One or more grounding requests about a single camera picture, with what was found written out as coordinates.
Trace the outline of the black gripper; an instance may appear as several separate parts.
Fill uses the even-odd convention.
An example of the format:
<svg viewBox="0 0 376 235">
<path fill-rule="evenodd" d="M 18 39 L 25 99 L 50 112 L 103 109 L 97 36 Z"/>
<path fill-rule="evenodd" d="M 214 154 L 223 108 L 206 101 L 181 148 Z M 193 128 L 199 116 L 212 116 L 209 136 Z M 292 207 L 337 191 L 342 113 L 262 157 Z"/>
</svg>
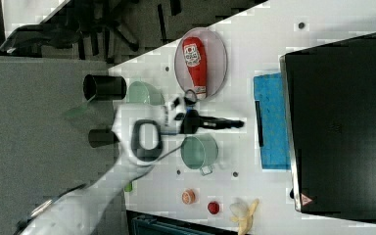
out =
<svg viewBox="0 0 376 235">
<path fill-rule="evenodd" d="M 195 134 L 204 121 L 196 110 L 189 110 L 180 126 L 181 134 Z M 220 117 L 206 117 L 205 127 L 209 129 L 241 128 L 244 126 L 241 120 L 233 120 Z"/>
</svg>

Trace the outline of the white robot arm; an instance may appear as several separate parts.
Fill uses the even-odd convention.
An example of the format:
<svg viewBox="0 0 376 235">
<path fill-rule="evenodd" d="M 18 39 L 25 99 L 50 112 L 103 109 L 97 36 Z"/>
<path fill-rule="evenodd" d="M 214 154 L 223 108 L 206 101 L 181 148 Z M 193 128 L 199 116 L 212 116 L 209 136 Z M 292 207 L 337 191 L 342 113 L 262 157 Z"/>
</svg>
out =
<svg viewBox="0 0 376 235">
<path fill-rule="evenodd" d="M 201 116 L 195 110 L 197 102 L 195 96 L 178 95 L 163 105 L 119 105 L 112 126 L 119 147 L 115 164 L 91 185 L 77 186 L 41 204 L 18 223 L 14 235 L 91 235 L 114 197 L 168 156 L 164 136 L 245 125 L 238 119 Z"/>
</svg>

